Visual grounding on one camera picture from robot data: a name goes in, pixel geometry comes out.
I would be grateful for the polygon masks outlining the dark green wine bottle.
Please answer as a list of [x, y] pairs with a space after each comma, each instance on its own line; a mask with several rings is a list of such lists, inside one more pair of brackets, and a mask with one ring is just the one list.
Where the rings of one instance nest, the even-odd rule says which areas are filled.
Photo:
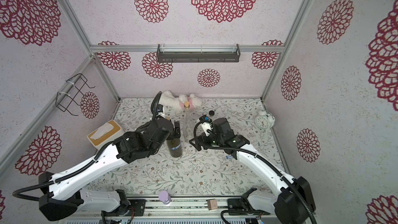
[[169, 152], [173, 158], [178, 158], [182, 156], [182, 144], [181, 139], [176, 140], [166, 140]]

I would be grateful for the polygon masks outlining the clear plastic bottle blue label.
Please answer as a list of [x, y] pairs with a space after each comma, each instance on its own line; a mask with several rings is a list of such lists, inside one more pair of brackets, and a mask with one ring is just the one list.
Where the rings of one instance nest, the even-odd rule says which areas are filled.
[[209, 119], [210, 122], [213, 121], [214, 116], [215, 116], [215, 111], [214, 111], [214, 110], [210, 110], [210, 111], [208, 112], [208, 119]]

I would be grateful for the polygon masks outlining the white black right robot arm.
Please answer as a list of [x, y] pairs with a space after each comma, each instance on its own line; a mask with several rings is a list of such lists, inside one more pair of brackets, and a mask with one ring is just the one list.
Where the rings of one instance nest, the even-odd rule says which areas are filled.
[[222, 150], [238, 162], [251, 169], [271, 192], [252, 188], [243, 194], [238, 205], [222, 211], [224, 215], [275, 215], [282, 224], [303, 224], [307, 220], [315, 224], [316, 204], [309, 182], [284, 172], [264, 158], [242, 135], [231, 129], [226, 118], [211, 120], [203, 115], [193, 128], [193, 139], [189, 143], [196, 150]]

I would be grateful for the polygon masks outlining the clear tall glass bottle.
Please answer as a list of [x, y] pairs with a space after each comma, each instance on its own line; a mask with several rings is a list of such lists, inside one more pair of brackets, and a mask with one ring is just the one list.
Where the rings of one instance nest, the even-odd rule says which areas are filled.
[[191, 108], [191, 103], [189, 101], [185, 101], [183, 136], [187, 143], [193, 138], [192, 133], [193, 133], [194, 123], [192, 123], [192, 118], [193, 118], [193, 111]]

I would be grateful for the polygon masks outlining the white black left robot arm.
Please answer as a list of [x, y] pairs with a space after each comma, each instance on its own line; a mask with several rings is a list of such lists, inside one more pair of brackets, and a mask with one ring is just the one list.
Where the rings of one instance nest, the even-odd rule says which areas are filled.
[[113, 216], [126, 214], [132, 207], [124, 190], [93, 191], [86, 185], [114, 169], [155, 155], [166, 140], [180, 135], [179, 121], [157, 116], [145, 127], [125, 132], [107, 143], [84, 162], [64, 172], [42, 174], [39, 181], [47, 179], [50, 185], [39, 198], [39, 210], [51, 222], [80, 211], [101, 211]]

